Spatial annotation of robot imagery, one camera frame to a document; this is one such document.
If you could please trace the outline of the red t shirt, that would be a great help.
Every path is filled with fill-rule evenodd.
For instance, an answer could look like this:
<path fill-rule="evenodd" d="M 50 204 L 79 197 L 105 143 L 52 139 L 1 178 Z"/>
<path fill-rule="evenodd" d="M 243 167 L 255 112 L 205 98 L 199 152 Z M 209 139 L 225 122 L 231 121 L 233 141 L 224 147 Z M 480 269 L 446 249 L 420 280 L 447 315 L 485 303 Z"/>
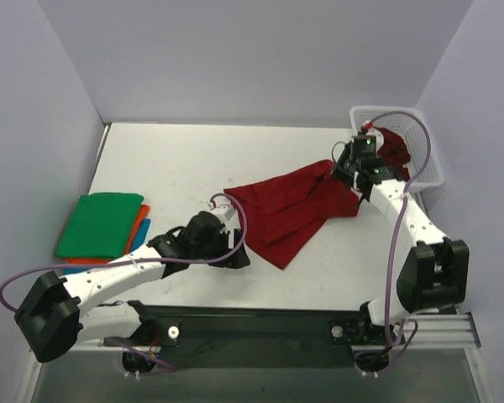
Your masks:
<path fill-rule="evenodd" d="M 226 188 L 243 207 L 248 247 L 283 270 L 330 218 L 355 217 L 359 198 L 320 160 L 291 173 Z"/>

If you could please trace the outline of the white plastic basket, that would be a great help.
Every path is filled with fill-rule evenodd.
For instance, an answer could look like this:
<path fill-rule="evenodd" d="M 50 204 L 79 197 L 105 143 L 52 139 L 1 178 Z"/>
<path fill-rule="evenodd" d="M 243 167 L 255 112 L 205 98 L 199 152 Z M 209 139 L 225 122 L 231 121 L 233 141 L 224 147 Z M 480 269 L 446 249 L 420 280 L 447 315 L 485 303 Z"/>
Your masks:
<path fill-rule="evenodd" d="M 428 152 L 428 143 L 420 125 L 411 117 L 400 112 L 410 113 L 417 117 L 428 128 L 423 115 L 414 108 L 410 107 L 388 107 L 388 106 L 354 106 L 349 110 L 349 118 L 354 133 L 357 133 L 363 123 L 383 114 L 396 112 L 389 116 L 385 116 L 374 123 L 376 127 L 387 128 L 398 134 L 405 142 L 408 153 L 412 159 L 407 164 L 410 176 L 413 176 L 423 165 Z M 433 140 L 430 139 L 431 151 L 429 161 L 426 164 L 425 170 L 411 184 L 410 192 L 417 193 L 428 188 L 439 187 L 444 183 L 444 173 L 438 160 L 438 156 L 433 148 Z"/>

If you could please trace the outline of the dark red crumpled shirt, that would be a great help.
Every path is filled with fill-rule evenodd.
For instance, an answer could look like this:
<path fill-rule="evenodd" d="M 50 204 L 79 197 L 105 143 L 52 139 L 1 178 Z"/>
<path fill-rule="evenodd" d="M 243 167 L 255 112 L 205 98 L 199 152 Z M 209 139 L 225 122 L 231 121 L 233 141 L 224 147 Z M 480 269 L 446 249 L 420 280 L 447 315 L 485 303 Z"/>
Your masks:
<path fill-rule="evenodd" d="M 412 160 L 403 138 L 388 128 L 377 128 L 382 134 L 384 143 L 378 150 L 378 155 L 385 165 L 392 165 L 398 170 L 405 181 L 409 181 L 410 174 L 407 164 Z"/>

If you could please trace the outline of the green folded t shirt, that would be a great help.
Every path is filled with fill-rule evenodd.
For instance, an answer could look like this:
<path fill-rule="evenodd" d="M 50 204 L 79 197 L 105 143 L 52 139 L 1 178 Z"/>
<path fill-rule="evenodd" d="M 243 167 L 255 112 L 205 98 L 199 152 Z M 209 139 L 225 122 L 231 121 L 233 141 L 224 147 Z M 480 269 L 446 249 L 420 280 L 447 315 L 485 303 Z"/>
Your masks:
<path fill-rule="evenodd" d="M 144 197 L 98 192 L 79 197 L 60 236 L 60 259 L 115 259 L 124 254 Z"/>

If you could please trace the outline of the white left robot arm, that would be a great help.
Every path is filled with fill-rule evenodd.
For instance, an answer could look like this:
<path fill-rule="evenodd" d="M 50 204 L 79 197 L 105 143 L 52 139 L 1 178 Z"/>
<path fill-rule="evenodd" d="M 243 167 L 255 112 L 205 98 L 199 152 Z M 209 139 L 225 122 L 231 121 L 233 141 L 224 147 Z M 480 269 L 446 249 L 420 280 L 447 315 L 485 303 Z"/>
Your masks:
<path fill-rule="evenodd" d="M 37 360 L 53 361 L 75 344 L 97 338 L 126 338 L 146 344 L 153 335 L 133 302 L 108 305 L 111 298 L 193 264 L 237 269 L 249 265 L 243 213 L 227 217 L 221 207 L 202 211 L 185 226 L 158 235 L 135 251 L 81 273 L 42 274 L 14 313 L 14 320 Z"/>

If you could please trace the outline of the blue folded t shirt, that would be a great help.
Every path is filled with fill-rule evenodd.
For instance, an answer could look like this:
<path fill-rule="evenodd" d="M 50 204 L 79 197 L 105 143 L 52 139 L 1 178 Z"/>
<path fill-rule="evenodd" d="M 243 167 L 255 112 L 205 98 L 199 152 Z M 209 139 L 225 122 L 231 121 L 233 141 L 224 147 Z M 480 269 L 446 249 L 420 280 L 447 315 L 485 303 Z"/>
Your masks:
<path fill-rule="evenodd" d="M 134 236 L 132 237 L 129 246 L 126 248 L 126 254 L 129 254 L 139 248 L 146 240 L 148 230 L 150 228 L 151 220 L 149 218 L 145 218 L 138 226 Z M 64 275 L 72 275 L 86 271 L 86 268 L 80 269 L 64 269 Z"/>

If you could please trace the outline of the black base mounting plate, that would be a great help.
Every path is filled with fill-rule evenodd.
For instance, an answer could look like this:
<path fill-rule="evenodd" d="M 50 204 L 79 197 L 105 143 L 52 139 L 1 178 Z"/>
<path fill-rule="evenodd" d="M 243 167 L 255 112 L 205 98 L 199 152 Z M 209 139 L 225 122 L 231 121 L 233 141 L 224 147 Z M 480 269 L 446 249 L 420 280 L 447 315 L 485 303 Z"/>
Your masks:
<path fill-rule="evenodd" d="M 336 369 L 370 346 L 386 366 L 386 333 L 358 311 L 148 306 L 133 301 L 140 326 L 108 346 L 157 347 L 175 369 Z"/>

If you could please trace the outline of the aluminium extrusion rail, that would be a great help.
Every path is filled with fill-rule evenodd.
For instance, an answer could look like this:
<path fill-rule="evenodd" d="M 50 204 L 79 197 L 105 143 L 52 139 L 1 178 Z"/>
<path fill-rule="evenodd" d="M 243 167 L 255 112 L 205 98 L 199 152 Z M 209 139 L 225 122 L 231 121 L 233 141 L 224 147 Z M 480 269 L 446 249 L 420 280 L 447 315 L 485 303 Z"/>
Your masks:
<path fill-rule="evenodd" d="M 354 312 L 150 310 L 145 306 L 102 306 L 82 318 L 70 315 L 23 328 L 42 361 L 56 359 L 75 344 L 124 339 L 132 345 L 176 346 L 187 336 L 289 339 L 318 336 L 332 344 L 399 345 L 416 342 L 446 348 L 473 348 L 479 340 L 470 315 L 421 315 L 389 329 Z"/>

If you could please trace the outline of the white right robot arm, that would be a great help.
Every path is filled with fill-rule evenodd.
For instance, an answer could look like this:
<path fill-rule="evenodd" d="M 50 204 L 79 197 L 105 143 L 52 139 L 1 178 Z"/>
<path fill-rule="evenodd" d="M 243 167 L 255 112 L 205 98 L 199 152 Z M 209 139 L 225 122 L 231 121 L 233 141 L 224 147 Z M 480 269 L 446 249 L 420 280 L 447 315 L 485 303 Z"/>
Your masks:
<path fill-rule="evenodd" d="M 409 185 L 378 155 L 377 137 L 360 134 L 344 145 L 334 179 L 360 193 L 392 224 L 386 291 L 355 322 L 356 335 L 373 343 L 412 314 L 465 300 L 470 251 L 438 229 L 409 193 Z"/>

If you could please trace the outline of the orange folded t shirt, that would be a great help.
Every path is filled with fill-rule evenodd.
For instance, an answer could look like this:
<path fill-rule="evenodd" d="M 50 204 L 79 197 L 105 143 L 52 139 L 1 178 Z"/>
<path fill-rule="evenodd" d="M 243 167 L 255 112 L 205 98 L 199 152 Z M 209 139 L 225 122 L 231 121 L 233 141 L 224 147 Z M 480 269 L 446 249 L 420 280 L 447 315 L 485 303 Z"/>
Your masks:
<path fill-rule="evenodd" d="M 125 245 L 124 253 L 126 252 L 126 248 L 129 246 L 134 233 L 136 232 L 139 224 L 147 218 L 150 212 L 150 207 L 148 205 L 141 205 L 139 209 L 139 213 L 135 219 L 134 225 L 132 226 L 131 233 L 129 235 L 129 240 Z M 96 258 L 96 257 L 82 257 L 82 258 L 63 258 L 63 260 L 68 264 L 105 264 L 107 262 L 112 261 L 115 257 L 105 257 L 105 258 Z"/>

